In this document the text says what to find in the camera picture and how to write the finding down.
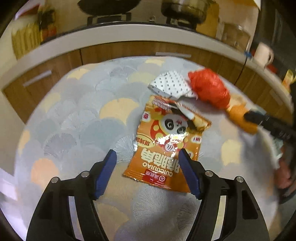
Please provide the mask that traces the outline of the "wooden base cabinets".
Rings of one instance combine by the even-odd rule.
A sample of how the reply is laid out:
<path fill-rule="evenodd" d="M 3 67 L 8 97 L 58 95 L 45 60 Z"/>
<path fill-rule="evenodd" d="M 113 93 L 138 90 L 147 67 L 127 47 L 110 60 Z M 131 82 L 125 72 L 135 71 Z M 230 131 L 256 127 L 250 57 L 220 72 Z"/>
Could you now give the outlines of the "wooden base cabinets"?
<path fill-rule="evenodd" d="M 130 58 L 127 65 L 139 72 L 156 75 L 160 72 L 168 54 L 189 54 L 187 60 L 210 68 L 239 88 L 255 104 L 272 116 L 292 123 L 292 111 L 284 102 L 280 91 L 257 70 L 251 69 L 245 60 L 235 60 L 224 54 L 202 48 L 151 41 L 127 41 L 99 44 L 59 54 L 28 67 L 13 77 L 1 90 L 20 119 L 26 123 L 37 104 L 52 87 L 69 71 L 87 65 Z"/>

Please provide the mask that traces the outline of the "white electric kettle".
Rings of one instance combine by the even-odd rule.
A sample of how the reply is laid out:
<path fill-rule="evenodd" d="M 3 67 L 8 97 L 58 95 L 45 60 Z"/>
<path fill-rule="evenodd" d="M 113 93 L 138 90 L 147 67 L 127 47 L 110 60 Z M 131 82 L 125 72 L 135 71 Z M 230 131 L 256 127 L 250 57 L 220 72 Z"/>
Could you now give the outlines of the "white electric kettle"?
<path fill-rule="evenodd" d="M 273 62 L 274 52 L 269 46 L 260 42 L 257 46 L 253 59 L 257 65 L 262 68 L 266 68 L 266 66 Z"/>

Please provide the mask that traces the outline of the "yellow detergent bottle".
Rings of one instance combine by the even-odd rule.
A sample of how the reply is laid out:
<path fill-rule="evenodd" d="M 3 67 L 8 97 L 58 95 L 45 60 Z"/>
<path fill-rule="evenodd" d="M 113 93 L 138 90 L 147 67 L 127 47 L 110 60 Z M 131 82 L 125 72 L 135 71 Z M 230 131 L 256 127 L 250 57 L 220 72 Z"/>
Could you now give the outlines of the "yellow detergent bottle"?
<path fill-rule="evenodd" d="M 290 92 L 290 85 L 294 82 L 295 82 L 294 73 L 292 72 L 292 70 L 289 69 L 286 72 L 286 75 L 282 81 L 282 85 L 288 92 Z"/>

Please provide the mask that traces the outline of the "orange panda snack wrapper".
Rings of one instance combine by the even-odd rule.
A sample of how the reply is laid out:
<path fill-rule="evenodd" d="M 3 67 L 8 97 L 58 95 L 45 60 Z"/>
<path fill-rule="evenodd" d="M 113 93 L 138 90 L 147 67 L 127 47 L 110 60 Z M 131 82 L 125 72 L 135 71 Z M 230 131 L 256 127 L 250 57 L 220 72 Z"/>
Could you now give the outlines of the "orange panda snack wrapper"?
<path fill-rule="evenodd" d="M 189 192 L 178 161 L 185 149 L 196 161 L 211 122 L 177 101 L 158 95 L 145 104 L 135 140 L 137 150 L 124 176 L 177 192 Z"/>

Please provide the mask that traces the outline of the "brown rice cooker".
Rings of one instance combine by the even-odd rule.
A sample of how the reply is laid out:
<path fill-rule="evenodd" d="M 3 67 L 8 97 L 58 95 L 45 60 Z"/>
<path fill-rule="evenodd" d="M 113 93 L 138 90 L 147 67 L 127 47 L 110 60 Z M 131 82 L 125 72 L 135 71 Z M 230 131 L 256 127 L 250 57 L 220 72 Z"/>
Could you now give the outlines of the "brown rice cooker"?
<path fill-rule="evenodd" d="M 220 22 L 216 38 L 240 52 L 246 52 L 250 44 L 250 34 L 240 25 L 233 23 Z"/>

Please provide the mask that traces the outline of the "yellow plastic basket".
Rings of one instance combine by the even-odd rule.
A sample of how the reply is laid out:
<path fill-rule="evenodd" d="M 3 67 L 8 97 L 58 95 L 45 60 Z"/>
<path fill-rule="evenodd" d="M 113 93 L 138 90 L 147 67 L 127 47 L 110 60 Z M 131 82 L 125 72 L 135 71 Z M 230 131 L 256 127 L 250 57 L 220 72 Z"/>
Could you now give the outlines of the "yellow plastic basket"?
<path fill-rule="evenodd" d="M 25 27 L 11 33 L 11 42 L 17 59 L 40 46 L 40 32 L 37 23 L 29 23 Z"/>

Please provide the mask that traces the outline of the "black gas stove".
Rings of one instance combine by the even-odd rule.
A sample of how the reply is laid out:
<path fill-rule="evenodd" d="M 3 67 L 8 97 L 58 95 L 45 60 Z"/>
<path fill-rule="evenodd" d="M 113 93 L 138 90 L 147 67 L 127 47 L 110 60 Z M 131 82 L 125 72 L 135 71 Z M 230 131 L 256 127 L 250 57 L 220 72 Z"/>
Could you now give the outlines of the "black gas stove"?
<path fill-rule="evenodd" d="M 117 26 L 117 25 L 119 25 L 119 26 L 121 26 L 121 25 L 145 25 L 145 26 L 168 27 L 168 28 L 174 28 L 174 29 L 178 29 L 178 30 L 185 30 L 185 31 L 188 31 L 191 33 L 200 34 L 202 36 L 206 36 L 206 37 L 218 40 L 217 38 L 210 37 L 209 35 L 205 35 L 205 34 L 200 33 L 194 29 L 184 27 L 184 26 L 179 26 L 179 25 L 162 24 L 162 23 L 155 23 L 155 22 L 139 22 L 139 21 L 112 21 L 112 22 L 102 22 L 102 23 L 96 23 L 96 24 L 92 23 L 90 25 L 79 26 L 79 27 L 74 28 L 72 30 L 59 33 L 54 37 L 49 37 L 48 39 L 44 40 L 41 44 L 43 45 L 43 44 L 50 42 L 52 40 L 55 40 L 59 37 L 63 37 L 65 35 L 69 35 L 71 33 L 79 32 L 82 30 L 88 30 L 88 29 L 100 28 L 100 27 L 106 27 L 106 26 Z"/>

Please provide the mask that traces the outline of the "red crumpled plastic bag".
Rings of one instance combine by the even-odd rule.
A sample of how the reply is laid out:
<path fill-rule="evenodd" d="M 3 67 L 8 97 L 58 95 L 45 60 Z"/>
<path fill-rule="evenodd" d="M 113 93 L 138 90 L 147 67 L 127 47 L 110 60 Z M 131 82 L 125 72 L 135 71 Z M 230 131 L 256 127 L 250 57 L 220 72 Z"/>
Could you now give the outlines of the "red crumpled plastic bag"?
<path fill-rule="evenodd" d="M 219 75 L 209 68 L 188 73 L 191 89 L 203 102 L 210 103 L 216 109 L 227 109 L 230 92 Z"/>

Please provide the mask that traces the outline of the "dark sauce bottles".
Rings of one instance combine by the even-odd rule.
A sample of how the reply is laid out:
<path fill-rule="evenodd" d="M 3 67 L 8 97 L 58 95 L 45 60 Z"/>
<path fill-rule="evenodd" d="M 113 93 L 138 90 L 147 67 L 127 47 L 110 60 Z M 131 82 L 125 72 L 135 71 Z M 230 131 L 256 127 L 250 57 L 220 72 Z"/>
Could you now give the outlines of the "dark sauce bottles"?
<path fill-rule="evenodd" d="M 46 42 L 57 35 L 56 11 L 54 8 L 42 6 L 38 10 L 40 42 Z"/>

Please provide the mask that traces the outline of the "black wok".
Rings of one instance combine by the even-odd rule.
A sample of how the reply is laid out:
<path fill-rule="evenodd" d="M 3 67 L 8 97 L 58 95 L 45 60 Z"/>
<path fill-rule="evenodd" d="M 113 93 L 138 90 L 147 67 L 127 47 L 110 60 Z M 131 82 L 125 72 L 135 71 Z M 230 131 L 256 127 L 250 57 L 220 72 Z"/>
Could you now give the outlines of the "black wok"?
<path fill-rule="evenodd" d="M 81 11 L 92 16 L 124 14 L 140 3 L 140 0 L 81 0 L 77 3 Z"/>

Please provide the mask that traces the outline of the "wooden cutting board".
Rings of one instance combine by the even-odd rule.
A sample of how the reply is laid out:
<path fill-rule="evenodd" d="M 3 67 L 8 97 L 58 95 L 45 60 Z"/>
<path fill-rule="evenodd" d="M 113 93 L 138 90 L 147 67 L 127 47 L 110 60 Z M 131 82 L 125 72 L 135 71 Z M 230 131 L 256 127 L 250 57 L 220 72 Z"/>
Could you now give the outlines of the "wooden cutting board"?
<path fill-rule="evenodd" d="M 211 4 L 207 11 L 206 20 L 202 24 L 197 25 L 196 31 L 208 37 L 216 38 L 219 23 L 219 10 L 218 3 Z"/>

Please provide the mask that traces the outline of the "stainless steel steamer pot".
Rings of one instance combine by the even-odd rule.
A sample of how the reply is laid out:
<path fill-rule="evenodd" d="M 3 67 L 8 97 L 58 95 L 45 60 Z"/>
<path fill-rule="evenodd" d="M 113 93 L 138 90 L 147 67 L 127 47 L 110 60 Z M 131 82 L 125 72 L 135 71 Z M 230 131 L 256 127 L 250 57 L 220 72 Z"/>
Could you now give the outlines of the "stainless steel steamer pot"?
<path fill-rule="evenodd" d="M 215 1 L 166 0 L 162 1 L 161 13 L 167 18 L 201 24 L 206 20 L 208 8 L 213 3 Z"/>

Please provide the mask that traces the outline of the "patterned grey tablecloth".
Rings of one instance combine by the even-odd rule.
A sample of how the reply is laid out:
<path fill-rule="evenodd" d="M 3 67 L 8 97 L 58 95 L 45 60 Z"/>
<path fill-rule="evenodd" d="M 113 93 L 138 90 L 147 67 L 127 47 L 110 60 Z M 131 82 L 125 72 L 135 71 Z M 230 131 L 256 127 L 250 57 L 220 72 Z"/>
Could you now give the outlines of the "patterned grey tablecloth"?
<path fill-rule="evenodd" d="M 187 75 L 203 66 L 168 57 L 156 75 L 139 72 L 126 60 L 87 65 L 66 74 L 31 115 L 16 154 L 18 208 L 29 227 L 49 181 L 76 177 L 117 152 L 107 189 L 94 202 L 110 240 L 185 240 L 200 202 L 189 193 L 172 192 L 123 175 L 133 156 L 137 127 L 152 92 L 148 85 L 160 74 Z M 270 137 L 249 135 L 226 113 L 195 99 L 182 99 L 211 121 L 203 133 L 199 160 L 220 177 L 242 176 L 266 221 L 269 236 L 281 231 L 278 196 L 273 184 Z"/>

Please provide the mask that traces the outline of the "white dotted paper wrapper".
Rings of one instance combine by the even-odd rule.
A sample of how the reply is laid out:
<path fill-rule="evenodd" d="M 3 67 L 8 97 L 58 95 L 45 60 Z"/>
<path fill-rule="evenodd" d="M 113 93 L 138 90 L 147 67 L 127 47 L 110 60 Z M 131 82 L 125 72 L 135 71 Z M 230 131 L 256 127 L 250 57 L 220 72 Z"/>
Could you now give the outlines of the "white dotted paper wrapper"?
<path fill-rule="evenodd" d="M 160 74 L 148 85 L 148 88 L 155 94 L 174 100 L 181 97 L 198 99 L 189 85 L 189 80 L 177 71 Z"/>

